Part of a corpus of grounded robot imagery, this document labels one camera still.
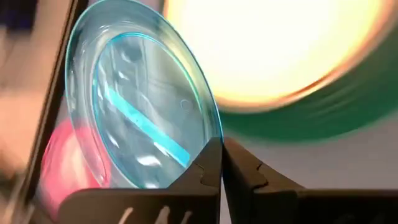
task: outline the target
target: pink object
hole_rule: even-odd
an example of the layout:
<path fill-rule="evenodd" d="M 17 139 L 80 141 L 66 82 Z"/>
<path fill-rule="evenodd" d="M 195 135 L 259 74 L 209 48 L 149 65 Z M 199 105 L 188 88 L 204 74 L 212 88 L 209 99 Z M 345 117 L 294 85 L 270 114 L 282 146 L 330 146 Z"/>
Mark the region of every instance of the pink object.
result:
<path fill-rule="evenodd" d="M 53 132 L 42 160 L 39 196 L 53 219 L 60 204 L 70 194 L 83 189 L 109 187 L 109 175 L 101 186 L 94 178 L 80 149 L 76 135 L 92 134 L 92 129 L 81 127 L 74 130 L 70 120 L 62 122 Z M 92 149 L 93 153 L 104 152 Z M 98 157 L 109 173 L 109 159 L 105 154 Z"/>

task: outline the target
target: bright light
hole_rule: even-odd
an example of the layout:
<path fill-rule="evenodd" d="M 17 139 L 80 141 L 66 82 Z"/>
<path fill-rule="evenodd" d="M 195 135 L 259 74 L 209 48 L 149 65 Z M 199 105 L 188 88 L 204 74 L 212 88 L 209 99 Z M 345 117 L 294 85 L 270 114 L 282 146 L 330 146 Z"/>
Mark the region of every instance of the bright light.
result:
<path fill-rule="evenodd" d="M 283 105 L 352 58 L 393 3 L 170 0 L 164 14 L 192 49 L 218 104 L 256 111 Z"/>

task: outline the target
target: clear plastic dish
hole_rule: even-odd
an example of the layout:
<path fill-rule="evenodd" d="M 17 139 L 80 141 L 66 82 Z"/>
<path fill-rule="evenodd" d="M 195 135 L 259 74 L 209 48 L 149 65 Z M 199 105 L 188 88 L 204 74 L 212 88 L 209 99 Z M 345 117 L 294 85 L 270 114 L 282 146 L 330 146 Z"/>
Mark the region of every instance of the clear plastic dish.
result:
<path fill-rule="evenodd" d="M 211 138 L 222 141 L 194 56 L 141 3 L 105 0 L 82 14 L 68 43 L 65 85 L 73 127 L 92 130 L 77 138 L 100 186 L 166 188 Z"/>

